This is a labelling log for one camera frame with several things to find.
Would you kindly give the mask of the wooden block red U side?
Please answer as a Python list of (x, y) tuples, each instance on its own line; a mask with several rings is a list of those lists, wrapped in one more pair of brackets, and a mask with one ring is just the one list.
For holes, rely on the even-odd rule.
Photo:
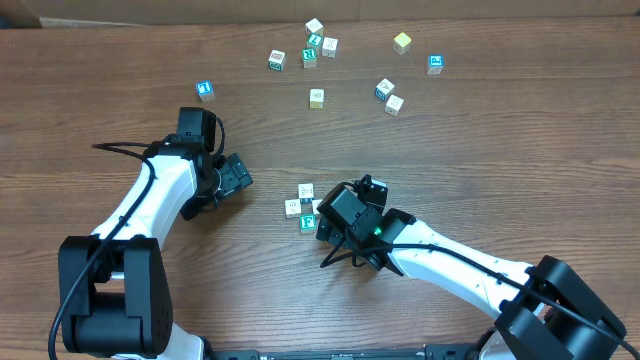
[(311, 203), (315, 199), (314, 185), (312, 183), (299, 184), (298, 198), (301, 203)]

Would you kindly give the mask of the wooden block blue edge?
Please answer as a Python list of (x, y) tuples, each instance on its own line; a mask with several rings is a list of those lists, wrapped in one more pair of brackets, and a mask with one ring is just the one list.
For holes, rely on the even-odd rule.
[(383, 78), (375, 87), (375, 96), (386, 102), (389, 97), (394, 93), (395, 85), (388, 80), (387, 78)]

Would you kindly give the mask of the green F wooden block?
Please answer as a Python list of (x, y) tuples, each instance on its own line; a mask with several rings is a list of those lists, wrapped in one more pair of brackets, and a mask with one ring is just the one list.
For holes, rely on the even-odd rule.
[(313, 214), (303, 214), (299, 217), (299, 228), (301, 233), (314, 232), (317, 228), (317, 218)]

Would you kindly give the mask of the blue P wooden block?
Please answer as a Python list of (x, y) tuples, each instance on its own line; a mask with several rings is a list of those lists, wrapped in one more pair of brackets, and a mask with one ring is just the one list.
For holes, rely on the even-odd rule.
[(428, 56), (427, 61), (427, 74), (439, 75), (444, 68), (444, 57), (440, 54), (433, 54)]

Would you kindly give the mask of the green L wooden block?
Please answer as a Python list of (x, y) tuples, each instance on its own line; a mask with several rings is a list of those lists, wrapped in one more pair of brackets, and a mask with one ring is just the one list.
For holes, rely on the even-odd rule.
[(312, 48), (316, 53), (321, 52), (324, 37), (317, 33), (311, 33), (307, 38), (306, 47)]

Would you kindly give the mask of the wooden block yellow side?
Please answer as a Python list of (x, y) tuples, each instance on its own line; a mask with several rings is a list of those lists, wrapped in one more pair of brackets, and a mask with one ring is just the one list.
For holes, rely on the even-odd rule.
[(324, 105), (325, 91), (323, 89), (311, 89), (309, 94), (309, 107), (311, 109), (322, 109)]

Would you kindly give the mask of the plain wooden block top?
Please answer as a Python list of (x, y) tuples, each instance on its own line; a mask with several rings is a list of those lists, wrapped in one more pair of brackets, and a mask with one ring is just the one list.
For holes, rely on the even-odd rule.
[(317, 18), (313, 18), (305, 24), (305, 31), (307, 34), (323, 35), (324, 25)]

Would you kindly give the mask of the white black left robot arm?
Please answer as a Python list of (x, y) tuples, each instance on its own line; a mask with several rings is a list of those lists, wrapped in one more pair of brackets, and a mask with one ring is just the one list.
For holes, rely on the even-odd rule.
[(139, 177), (108, 219), (85, 236), (69, 236), (58, 252), (60, 307), (48, 339), (56, 358), (70, 353), (105, 359), (211, 359), (202, 336), (173, 319), (161, 248), (178, 217), (190, 220), (250, 186), (237, 154), (224, 155), (225, 130), (213, 112), (179, 111), (175, 132), (143, 147), (100, 149), (137, 157)]

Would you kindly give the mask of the wooden block hook drawing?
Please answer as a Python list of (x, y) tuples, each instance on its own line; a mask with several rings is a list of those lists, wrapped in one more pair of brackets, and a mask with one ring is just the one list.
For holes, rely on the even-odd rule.
[(298, 217), (302, 213), (301, 201), (299, 199), (290, 199), (284, 201), (285, 216), (287, 218)]

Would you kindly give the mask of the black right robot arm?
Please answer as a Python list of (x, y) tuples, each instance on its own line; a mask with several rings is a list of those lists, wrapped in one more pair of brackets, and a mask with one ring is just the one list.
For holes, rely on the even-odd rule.
[(386, 268), (421, 279), (490, 316), (494, 327), (469, 359), (609, 359), (638, 350), (614, 312), (565, 262), (546, 255), (536, 265), (494, 257), (385, 207), (388, 188), (364, 176), (336, 185), (317, 205), (317, 239), (333, 244), (322, 261)]

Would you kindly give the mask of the green R wooden block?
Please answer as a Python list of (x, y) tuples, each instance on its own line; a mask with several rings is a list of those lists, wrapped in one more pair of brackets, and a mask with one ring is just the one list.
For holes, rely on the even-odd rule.
[(304, 69), (317, 66), (317, 53), (314, 48), (305, 48), (301, 51), (302, 64)]

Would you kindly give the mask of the yellow top wooden block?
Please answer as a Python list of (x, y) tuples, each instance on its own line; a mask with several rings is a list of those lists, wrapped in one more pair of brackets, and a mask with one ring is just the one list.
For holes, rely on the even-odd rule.
[(405, 32), (401, 32), (393, 39), (393, 49), (398, 55), (403, 55), (410, 49), (411, 43), (411, 37)]

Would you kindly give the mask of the blue I wooden block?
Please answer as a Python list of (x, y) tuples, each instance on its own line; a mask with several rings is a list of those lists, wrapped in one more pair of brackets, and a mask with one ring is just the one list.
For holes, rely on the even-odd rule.
[(209, 80), (198, 82), (196, 84), (196, 92), (202, 102), (214, 100), (216, 97), (214, 87)]

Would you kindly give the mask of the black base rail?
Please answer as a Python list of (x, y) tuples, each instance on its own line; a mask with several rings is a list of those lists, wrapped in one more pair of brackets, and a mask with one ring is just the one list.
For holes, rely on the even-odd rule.
[(480, 350), (474, 344), (437, 344), (405, 349), (293, 352), (213, 351), (206, 346), (202, 356), (204, 360), (479, 360), (480, 358)]

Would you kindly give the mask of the wooden block acorn drawing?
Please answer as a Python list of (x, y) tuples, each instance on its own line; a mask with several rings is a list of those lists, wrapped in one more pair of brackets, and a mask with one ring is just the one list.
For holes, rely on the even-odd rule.
[(318, 210), (318, 207), (321, 204), (321, 202), (322, 202), (321, 199), (312, 200), (312, 210), (314, 215), (321, 215), (320, 211)]

